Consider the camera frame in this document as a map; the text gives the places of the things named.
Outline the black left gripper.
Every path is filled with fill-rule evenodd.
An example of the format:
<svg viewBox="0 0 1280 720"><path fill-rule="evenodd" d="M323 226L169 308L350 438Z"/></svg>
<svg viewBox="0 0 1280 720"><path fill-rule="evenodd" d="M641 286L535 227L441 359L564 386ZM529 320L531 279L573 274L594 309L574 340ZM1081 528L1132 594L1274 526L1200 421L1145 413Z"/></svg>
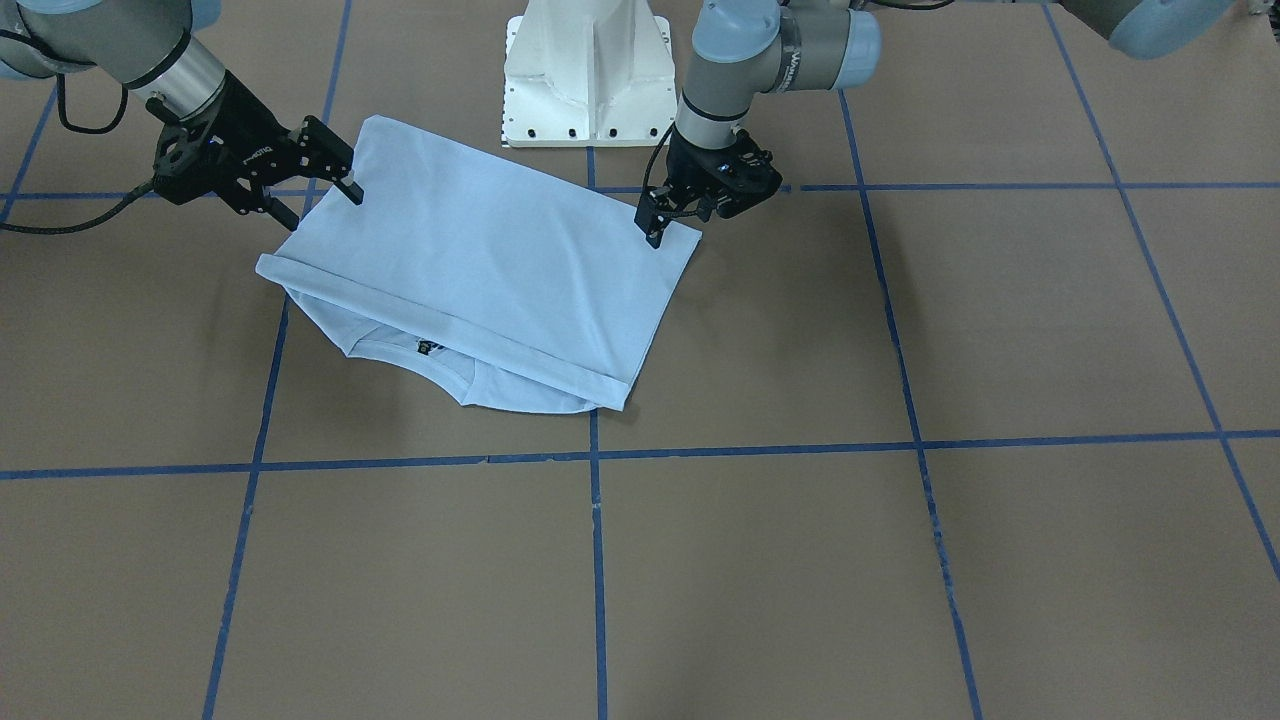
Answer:
<svg viewBox="0 0 1280 720"><path fill-rule="evenodd" d="M773 154L745 129L733 133L731 145L723 149L698 146L676 129L666 169L666 188L645 188L634 218L652 249L660 247L671 220L733 218L773 197L783 182L773 167Z"/></svg>

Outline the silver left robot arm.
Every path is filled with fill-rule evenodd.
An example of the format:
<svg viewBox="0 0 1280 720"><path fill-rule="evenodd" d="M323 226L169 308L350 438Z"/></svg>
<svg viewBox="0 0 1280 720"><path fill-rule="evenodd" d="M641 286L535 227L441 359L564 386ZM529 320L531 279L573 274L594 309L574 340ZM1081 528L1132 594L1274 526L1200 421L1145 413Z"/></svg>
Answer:
<svg viewBox="0 0 1280 720"><path fill-rule="evenodd" d="M733 218L774 196L783 177L745 129L756 95L864 85L879 64L874 13L937 12L959 1L704 1L677 114L664 132L666 182L646 165L635 224L659 249L676 219ZM1121 54L1166 56L1212 27L1235 1L1027 1L1061 6Z"/></svg>

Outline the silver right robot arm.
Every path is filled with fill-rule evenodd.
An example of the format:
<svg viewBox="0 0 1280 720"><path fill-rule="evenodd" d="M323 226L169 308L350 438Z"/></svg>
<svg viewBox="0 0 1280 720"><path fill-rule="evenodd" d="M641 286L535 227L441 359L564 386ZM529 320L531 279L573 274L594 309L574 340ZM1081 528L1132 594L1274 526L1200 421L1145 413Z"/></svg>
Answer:
<svg viewBox="0 0 1280 720"><path fill-rule="evenodd" d="M293 178L329 182L361 204L353 149L316 117L285 128L198 40L220 12L218 1L5 1L3 74L54 79L58 118L76 133L84 127L67 117L67 77L93 68L161 122L152 176L123 208L147 193L175 205L212 193L294 231L298 215L271 193Z"/></svg>

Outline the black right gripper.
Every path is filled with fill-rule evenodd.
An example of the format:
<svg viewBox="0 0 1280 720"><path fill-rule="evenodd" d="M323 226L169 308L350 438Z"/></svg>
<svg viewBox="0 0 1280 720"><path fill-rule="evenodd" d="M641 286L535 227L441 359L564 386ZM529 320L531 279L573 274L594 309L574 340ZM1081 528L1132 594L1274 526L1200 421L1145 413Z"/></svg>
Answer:
<svg viewBox="0 0 1280 720"><path fill-rule="evenodd" d="M353 147L323 120L305 117L297 131L285 128L227 72L204 110L164 126L152 191L177 205L215 193L241 215L262 214L297 231L300 217L270 187L300 173L332 183L360 206L365 192L355 181L353 164Z"/></svg>

